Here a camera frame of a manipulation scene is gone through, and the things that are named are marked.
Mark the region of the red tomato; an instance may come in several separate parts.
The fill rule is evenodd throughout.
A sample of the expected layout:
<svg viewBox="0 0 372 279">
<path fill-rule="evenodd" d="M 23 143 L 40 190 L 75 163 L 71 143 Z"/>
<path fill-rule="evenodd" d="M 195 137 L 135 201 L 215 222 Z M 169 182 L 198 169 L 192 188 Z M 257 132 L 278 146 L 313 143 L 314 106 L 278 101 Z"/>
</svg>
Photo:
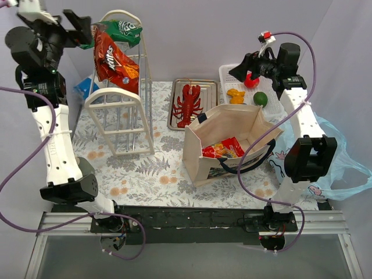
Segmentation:
<svg viewBox="0 0 372 279">
<path fill-rule="evenodd" d="M 244 86 L 246 86 L 246 88 L 249 88 L 249 89 L 257 88 L 259 83 L 260 83 L 259 78 L 251 79 L 251 77 L 252 77 L 251 73 L 248 73 L 246 75 L 246 79 L 244 81 Z"/>
</svg>

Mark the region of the orange toy fried chicken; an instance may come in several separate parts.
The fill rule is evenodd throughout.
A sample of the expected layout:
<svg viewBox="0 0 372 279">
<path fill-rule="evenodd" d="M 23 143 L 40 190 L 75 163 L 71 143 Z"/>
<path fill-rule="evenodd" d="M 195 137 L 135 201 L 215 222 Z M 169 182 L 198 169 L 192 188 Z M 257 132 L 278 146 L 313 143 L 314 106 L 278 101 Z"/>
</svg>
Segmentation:
<svg viewBox="0 0 372 279">
<path fill-rule="evenodd" d="M 243 104 L 245 100 L 245 91 L 232 88 L 227 91 L 227 96 L 230 97 L 230 104 Z"/>
</svg>

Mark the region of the green lime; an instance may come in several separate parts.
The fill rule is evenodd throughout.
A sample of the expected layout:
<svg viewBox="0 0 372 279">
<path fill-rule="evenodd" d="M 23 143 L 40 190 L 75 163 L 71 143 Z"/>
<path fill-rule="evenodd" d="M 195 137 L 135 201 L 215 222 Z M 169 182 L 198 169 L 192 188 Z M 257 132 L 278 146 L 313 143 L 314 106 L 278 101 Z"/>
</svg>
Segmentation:
<svg viewBox="0 0 372 279">
<path fill-rule="evenodd" d="M 253 101 L 255 105 L 262 106 L 264 108 L 268 104 L 268 97 L 264 92 L 258 91 L 254 94 Z"/>
</svg>

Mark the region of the green snack bag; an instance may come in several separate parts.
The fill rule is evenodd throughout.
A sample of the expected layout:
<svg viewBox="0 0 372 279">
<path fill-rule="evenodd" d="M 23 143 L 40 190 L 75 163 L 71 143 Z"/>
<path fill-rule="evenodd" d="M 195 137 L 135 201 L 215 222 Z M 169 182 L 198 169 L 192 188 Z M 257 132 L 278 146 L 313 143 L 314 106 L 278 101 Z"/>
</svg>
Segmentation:
<svg viewBox="0 0 372 279">
<path fill-rule="evenodd" d="M 97 30 L 107 33 L 113 41 L 128 43 L 132 48 L 140 43 L 142 27 L 139 24 L 122 20 L 107 20 L 91 26 L 92 35 Z"/>
</svg>

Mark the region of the orange Doritos chip bag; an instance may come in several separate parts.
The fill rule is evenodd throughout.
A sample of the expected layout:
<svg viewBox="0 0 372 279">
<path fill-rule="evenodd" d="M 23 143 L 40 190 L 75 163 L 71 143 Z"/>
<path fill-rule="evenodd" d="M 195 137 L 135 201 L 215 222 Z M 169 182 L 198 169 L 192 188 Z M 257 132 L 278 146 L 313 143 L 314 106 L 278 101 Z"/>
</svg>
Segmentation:
<svg viewBox="0 0 372 279">
<path fill-rule="evenodd" d="M 124 54 L 104 31 L 94 35 L 94 62 L 98 80 L 138 94 L 140 67 Z"/>
</svg>

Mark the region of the red candy bag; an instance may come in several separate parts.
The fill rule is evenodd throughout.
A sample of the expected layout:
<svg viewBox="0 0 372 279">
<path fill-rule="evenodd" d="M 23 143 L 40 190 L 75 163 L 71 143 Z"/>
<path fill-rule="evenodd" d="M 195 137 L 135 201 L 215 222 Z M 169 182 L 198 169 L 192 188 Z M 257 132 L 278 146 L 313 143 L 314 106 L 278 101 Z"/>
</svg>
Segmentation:
<svg viewBox="0 0 372 279">
<path fill-rule="evenodd" d="M 240 158 L 245 151 L 235 137 L 209 145 L 202 149 L 202 156 L 206 158 Z"/>
</svg>

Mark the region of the beige canvas tote bag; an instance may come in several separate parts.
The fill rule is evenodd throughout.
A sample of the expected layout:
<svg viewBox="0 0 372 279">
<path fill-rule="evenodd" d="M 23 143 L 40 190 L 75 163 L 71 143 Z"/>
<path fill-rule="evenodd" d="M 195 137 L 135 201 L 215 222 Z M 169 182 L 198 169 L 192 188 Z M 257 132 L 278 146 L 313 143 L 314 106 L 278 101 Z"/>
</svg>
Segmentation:
<svg viewBox="0 0 372 279">
<path fill-rule="evenodd" d="M 194 186 L 258 168 L 282 134 L 254 105 L 219 105 L 185 127 L 183 162 Z"/>
</svg>

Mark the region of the cream shoe rack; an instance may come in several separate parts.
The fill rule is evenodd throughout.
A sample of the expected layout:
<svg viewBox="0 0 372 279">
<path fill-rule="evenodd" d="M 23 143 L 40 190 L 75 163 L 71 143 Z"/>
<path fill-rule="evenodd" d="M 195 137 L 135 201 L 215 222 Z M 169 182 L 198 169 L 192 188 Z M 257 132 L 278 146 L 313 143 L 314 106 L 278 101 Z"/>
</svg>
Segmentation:
<svg viewBox="0 0 372 279">
<path fill-rule="evenodd" d="M 101 87 L 95 91 L 91 85 L 84 104 L 113 156 L 155 153 L 152 75 L 144 34 L 140 33 L 139 37 L 139 44 L 131 49 L 124 42 L 115 42 L 139 66 L 138 93 L 121 89 L 107 78 L 100 82 L 93 69 L 91 84 L 96 81 Z"/>
</svg>

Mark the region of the light blue plastic grocery bag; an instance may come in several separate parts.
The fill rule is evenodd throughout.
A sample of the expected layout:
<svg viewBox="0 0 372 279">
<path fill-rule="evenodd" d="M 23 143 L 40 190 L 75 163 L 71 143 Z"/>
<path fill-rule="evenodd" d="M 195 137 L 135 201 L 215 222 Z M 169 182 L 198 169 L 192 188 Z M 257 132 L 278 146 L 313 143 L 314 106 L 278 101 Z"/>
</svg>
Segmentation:
<svg viewBox="0 0 372 279">
<path fill-rule="evenodd" d="M 316 115 L 315 118 L 325 134 L 336 139 L 338 146 L 327 175 L 320 177 L 315 183 L 307 186 L 307 189 L 303 194 L 314 198 L 343 201 L 370 189 L 371 170 L 353 160 L 348 155 L 346 151 L 347 141 L 345 136 L 328 120 L 318 115 Z M 280 129 L 283 130 L 283 133 L 276 140 L 276 146 L 267 160 L 270 166 L 274 169 L 277 180 L 281 183 L 285 177 L 284 159 L 293 146 L 295 138 L 289 121 L 280 125 Z M 345 172 L 348 170 L 354 170 L 360 174 L 364 174 L 367 176 L 367 181 L 362 185 L 352 186 L 350 188 L 334 188 L 333 183 L 343 180 L 346 177 Z"/>
</svg>

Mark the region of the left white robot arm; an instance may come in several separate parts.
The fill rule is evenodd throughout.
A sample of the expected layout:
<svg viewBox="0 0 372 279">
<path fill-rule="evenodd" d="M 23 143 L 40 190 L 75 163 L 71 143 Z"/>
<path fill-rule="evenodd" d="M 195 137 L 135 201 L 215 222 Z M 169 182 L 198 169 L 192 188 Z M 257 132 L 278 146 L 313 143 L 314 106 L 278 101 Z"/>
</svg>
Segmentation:
<svg viewBox="0 0 372 279">
<path fill-rule="evenodd" d="M 95 213 L 104 219 L 103 225 L 110 232 L 116 233 L 123 228 L 123 217 L 114 212 L 114 202 L 99 193 L 91 165 L 82 159 L 80 166 L 75 157 L 66 84 L 58 72 L 65 48 L 91 43 L 91 18 L 79 17 L 70 9 L 63 13 L 72 30 L 61 25 L 60 16 L 52 16 L 39 5 L 19 3 L 17 16 L 25 25 L 11 29 L 5 36 L 5 44 L 18 64 L 16 82 L 26 92 L 27 106 L 44 143 L 47 185 L 40 194 L 44 200 Z"/>
</svg>

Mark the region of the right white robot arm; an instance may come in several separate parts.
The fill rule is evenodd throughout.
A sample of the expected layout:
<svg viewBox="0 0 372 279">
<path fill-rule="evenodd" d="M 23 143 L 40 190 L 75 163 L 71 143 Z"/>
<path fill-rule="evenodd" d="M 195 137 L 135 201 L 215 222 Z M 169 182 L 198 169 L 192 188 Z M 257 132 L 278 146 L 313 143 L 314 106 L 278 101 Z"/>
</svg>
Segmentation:
<svg viewBox="0 0 372 279">
<path fill-rule="evenodd" d="M 270 79 L 294 132 L 295 142 L 284 159 L 283 181 L 263 209 L 263 224 L 270 231 L 294 221 L 294 205 L 312 183 L 327 174 L 337 149 L 336 139 L 326 136 L 317 123 L 306 82 L 297 74 L 300 51 L 299 45 L 286 42 L 276 58 L 269 57 L 270 48 L 247 53 L 229 72 L 239 81 L 248 73 L 252 78 Z"/>
</svg>

